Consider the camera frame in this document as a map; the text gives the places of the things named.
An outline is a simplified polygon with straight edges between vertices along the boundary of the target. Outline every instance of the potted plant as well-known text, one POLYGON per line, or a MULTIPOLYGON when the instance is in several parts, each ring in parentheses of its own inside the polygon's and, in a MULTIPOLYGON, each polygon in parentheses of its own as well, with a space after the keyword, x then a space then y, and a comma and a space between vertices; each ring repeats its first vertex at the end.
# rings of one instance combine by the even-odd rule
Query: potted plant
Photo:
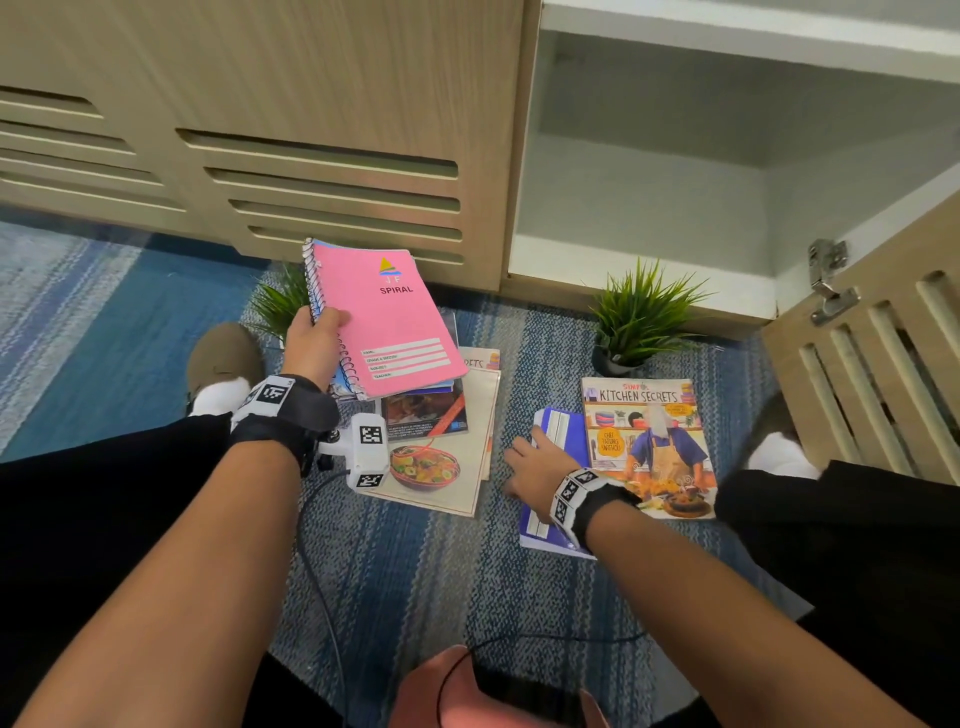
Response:
POLYGON ((690 346, 695 334, 680 331, 690 319, 690 308, 706 298, 705 281, 691 283, 684 276, 663 282, 660 261, 641 265, 622 279, 610 276, 607 289, 597 295, 592 309, 597 317, 593 367, 603 376, 632 376, 655 353, 690 346))
POLYGON ((310 304, 303 266, 284 263, 276 286, 260 281, 253 291, 251 306, 260 320, 250 328, 263 331, 280 340, 283 348, 287 329, 303 306, 310 304))

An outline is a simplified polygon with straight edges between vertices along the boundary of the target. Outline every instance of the plant pot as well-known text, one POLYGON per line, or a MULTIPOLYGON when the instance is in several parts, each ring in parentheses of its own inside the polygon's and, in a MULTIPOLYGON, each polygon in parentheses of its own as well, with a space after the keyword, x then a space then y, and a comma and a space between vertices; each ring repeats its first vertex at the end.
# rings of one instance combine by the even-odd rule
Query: plant pot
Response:
POLYGON ((624 378, 633 378, 639 376, 639 367, 625 367, 616 362, 610 361, 606 350, 596 345, 593 347, 593 355, 590 357, 590 363, 601 376, 622 376, 624 378))

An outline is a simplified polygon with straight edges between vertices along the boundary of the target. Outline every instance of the metal hinge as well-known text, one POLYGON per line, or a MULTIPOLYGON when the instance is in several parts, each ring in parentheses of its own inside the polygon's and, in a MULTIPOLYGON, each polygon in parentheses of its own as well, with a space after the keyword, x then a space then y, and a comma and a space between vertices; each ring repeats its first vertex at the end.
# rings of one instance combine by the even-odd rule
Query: metal hinge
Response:
POLYGON ((847 265, 847 260, 845 240, 837 242, 821 238, 815 241, 807 251, 810 288, 824 299, 820 308, 810 314, 813 326, 820 327, 860 303, 860 294, 855 288, 838 291, 830 285, 833 272, 847 265))

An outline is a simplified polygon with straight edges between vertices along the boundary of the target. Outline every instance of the black cable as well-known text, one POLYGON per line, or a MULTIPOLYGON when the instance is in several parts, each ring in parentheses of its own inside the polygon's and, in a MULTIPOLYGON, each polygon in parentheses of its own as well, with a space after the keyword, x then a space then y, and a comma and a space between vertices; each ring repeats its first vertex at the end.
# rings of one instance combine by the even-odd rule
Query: black cable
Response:
POLYGON ((317 599, 320 600, 320 606, 324 610, 324 618, 326 619, 326 628, 330 632, 330 642, 333 644, 333 656, 337 661, 337 671, 340 672, 340 685, 344 693, 344 728, 349 728, 349 723, 347 720, 347 712, 349 709, 349 695, 347 695, 347 674, 344 672, 344 661, 340 657, 340 645, 337 644, 337 633, 333 629, 333 619, 330 617, 330 609, 326 606, 326 599, 324 598, 324 591, 320 588, 320 580, 317 578, 317 574, 313 571, 313 566, 310 564, 310 559, 306 555, 306 547, 303 545, 303 519, 306 516, 307 510, 310 508, 310 504, 317 498, 320 494, 320 491, 324 489, 324 485, 331 483, 336 480, 341 475, 346 475, 347 471, 337 471, 336 473, 331 473, 324 480, 320 482, 316 488, 310 491, 307 494, 307 497, 303 499, 303 506, 300 509, 300 514, 297 516, 297 554, 300 557, 300 560, 303 562, 303 568, 306 570, 306 577, 310 582, 310 586, 313 587, 313 591, 317 595, 317 599))
POLYGON ((634 643, 642 637, 646 636, 646 630, 637 632, 630 637, 617 637, 613 640, 604 640, 601 638, 591 638, 591 637, 580 637, 578 635, 550 635, 544 634, 541 632, 513 632, 507 635, 500 635, 499 637, 491 637, 488 640, 482 641, 480 644, 475 644, 473 647, 470 647, 467 652, 460 656, 460 659, 453 664, 453 667, 447 671, 444 676, 444 681, 440 684, 440 689, 437 691, 437 726, 438 728, 444 728, 443 721, 440 715, 440 701, 444 696, 444 688, 446 687, 447 680, 450 679, 450 675, 453 674, 454 670, 460 666, 467 657, 474 654, 478 649, 486 647, 488 644, 502 642, 503 640, 551 640, 553 642, 571 642, 571 643, 591 643, 591 644, 626 644, 634 643))
MULTIPOLYGON (((310 491, 307 494, 306 498, 303 499, 303 506, 300 509, 300 514, 297 516, 297 539, 296 539, 296 548, 297 554, 300 557, 300 560, 303 562, 303 568, 306 570, 307 580, 310 582, 310 586, 313 587, 314 593, 317 595, 317 599, 320 600, 320 606, 324 610, 324 619, 326 620, 326 628, 330 632, 330 642, 333 644, 333 656, 337 661, 337 671, 340 673, 340 685, 343 689, 344 694, 344 728, 349 727, 347 712, 349 708, 349 696, 347 694, 347 674, 344 672, 344 662, 340 657, 340 645, 337 644, 337 633, 333 629, 333 619, 330 616, 330 609, 326 605, 326 598, 324 597, 324 592, 320 588, 320 580, 317 578, 317 574, 313 571, 313 566, 310 564, 310 559, 306 555, 306 547, 303 545, 303 519, 306 516, 307 510, 310 508, 310 505, 320 494, 320 491, 324 488, 324 485, 331 483, 342 475, 348 474, 347 471, 337 471, 336 473, 331 473, 324 480, 320 482, 316 488, 310 491)), ((612 640, 605 640, 600 638, 590 638, 590 637, 580 637, 577 635, 551 635, 540 632, 512 632, 506 635, 500 635, 499 637, 491 637, 488 640, 484 640, 480 644, 475 644, 473 647, 470 647, 467 652, 460 657, 457 662, 453 664, 453 667, 447 672, 444 676, 443 682, 440 684, 440 689, 437 691, 437 725, 439 728, 443 728, 443 723, 440 715, 440 701, 441 697, 444 695, 444 688, 446 687, 447 681, 450 679, 450 675, 453 674, 454 670, 460 666, 467 657, 473 655, 477 650, 483 649, 484 647, 502 642, 504 640, 550 640, 553 642, 569 642, 569 643, 589 643, 589 644, 626 644, 634 643, 637 640, 640 640, 646 636, 646 631, 637 632, 630 637, 618 637, 612 640)))

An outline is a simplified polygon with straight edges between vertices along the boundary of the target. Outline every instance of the blue striped carpet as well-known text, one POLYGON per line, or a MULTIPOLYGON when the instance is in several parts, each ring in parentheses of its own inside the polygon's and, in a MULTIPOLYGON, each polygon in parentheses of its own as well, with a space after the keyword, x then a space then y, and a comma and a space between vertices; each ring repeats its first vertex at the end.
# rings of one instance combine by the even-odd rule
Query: blue striped carpet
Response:
MULTIPOLYGON (((193 342, 213 324, 249 317, 264 275, 263 261, 208 243, 11 211, 4 219, 13 220, 0 222, 4 460, 176 419, 193 342)), ((477 518, 356 497, 337 485, 308 521, 357 726, 385 725, 401 676, 451 644, 517 630, 613 637, 636 628, 595 564, 519 548, 518 506, 498 488, 507 469, 497 455, 529 430, 534 410, 578 406, 579 379, 591 373, 589 321, 478 294, 455 298, 461 343, 502 351, 492 484, 477 518)), ((776 389, 756 339, 658 357, 647 374, 693 377, 720 474, 776 389)), ((791 616, 802 609, 722 526, 677 527, 791 616)), ((272 651, 339 706, 329 639, 299 563, 289 586, 272 651)), ((613 726, 649 724, 694 695, 649 640, 618 648, 504 643, 479 659, 550 685, 587 687, 613 726)))

